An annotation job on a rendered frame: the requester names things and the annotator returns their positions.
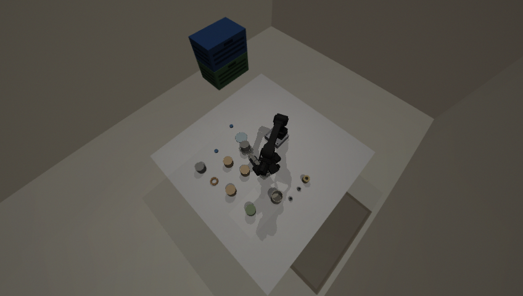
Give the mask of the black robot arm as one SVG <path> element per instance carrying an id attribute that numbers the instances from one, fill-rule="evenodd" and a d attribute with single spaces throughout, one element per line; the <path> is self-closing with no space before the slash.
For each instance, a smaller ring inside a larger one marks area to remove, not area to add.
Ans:
<path id="1" fill-rule="evenodd" d="M 287 125 L 288 120 L 288 116 L 282 115 L 280 113 L 277 113 L 277 115 L 274 116 L 274 126 L 270 134 L 270 138 L 260 151 L 258 161 L 261 162 L 257 169 L 258 174 L 266 176 L 268 171 L 270 172 L 270 174 L 275 174 L 280 169 L 279 164 L 274 164 L 274 158 L 276 155 L 274 152 L 274 145 L 276 143 L 277 138 L 282 140 L 286 136 L 288 129 L 285 126 Z"/>

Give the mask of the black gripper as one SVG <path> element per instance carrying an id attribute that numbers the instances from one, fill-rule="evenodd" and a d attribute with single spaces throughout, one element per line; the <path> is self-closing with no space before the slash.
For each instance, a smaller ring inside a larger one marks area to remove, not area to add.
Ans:
<path id="1" fill-rule="evenodd" d="M 279 161 L 281 161 L 280 156 L 279 156 L 276 152 L 275 152 L 275 154 L 276 154 L 276 155 L 275 155 L 275 158 L 274 158 L 274 164 L 275 164 L 275 163 L 278 163 Z M 255 174 L 256 174 L 257 176 L 260 175 L 260 174 L 257 173 L 258 166 L 259 166 L 259 165 L 255 165 L 255 166 L 252 168 L 253 171 L 255 172 Z"/>

